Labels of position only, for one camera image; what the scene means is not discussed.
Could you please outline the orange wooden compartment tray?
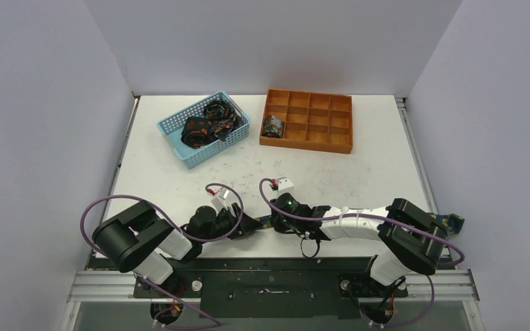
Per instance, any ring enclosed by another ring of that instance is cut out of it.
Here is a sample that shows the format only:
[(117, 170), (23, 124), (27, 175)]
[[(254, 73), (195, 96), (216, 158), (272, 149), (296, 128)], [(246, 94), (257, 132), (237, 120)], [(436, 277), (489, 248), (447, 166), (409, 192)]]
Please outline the orange wooden compartment tray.
[(281, 139), (262, 136), (263, 146), (349, 154), (353, 149), (353, 101), (343, 94), (271, 88), (263, 118), (278, 116), (284, 122)]

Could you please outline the blue yellow floral tie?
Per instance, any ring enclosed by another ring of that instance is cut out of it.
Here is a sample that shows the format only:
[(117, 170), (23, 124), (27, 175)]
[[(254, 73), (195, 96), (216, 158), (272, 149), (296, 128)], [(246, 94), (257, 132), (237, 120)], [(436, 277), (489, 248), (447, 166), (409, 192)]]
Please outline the blue yellow floral tie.
[[(431, 217), (440, 221), (448, 231), (450, 236), (457, 235), (461, 232), (465, 219), (456, 214), (435, 214), (429, 213)], [(271, 215), (261, 216), (255, 219), (257, 230), (271, 228)]]

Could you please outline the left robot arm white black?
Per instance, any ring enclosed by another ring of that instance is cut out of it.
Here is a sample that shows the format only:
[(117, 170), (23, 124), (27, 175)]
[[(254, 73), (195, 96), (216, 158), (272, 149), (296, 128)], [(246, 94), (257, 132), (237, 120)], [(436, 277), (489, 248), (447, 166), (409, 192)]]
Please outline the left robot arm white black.
[(199, 207), (183, 229), (176, 229), (148, 202), (140, 201), (101, 223), (91, 239), (118, 271), (147, 277), (158, 295), (169, 297), (177, 291), (179, 279), (156, 250), (189, 262), (202, 253), (205, 240), (222, 236), (234, 240), (260, 228), (261, 223), (243, 213), (237, 203), (218, 203), (216, 208)]

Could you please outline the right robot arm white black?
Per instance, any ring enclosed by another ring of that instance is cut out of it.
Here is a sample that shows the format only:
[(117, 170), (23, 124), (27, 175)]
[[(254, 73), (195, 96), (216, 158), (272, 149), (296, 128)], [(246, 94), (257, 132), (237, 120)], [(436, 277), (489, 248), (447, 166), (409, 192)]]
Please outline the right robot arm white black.
[(270, 200), (271, 223), (278, 232), (294, 230), (316, 242), (366, 239), (383, 242), (388, 250), (371, 260), (362, 277), (364, 290), (381, 295), (409, 272), (432, 275), (438, 268), (449, 230), (434, 214), (402, 198), (370, 210), (310, 207), (283, 193)]

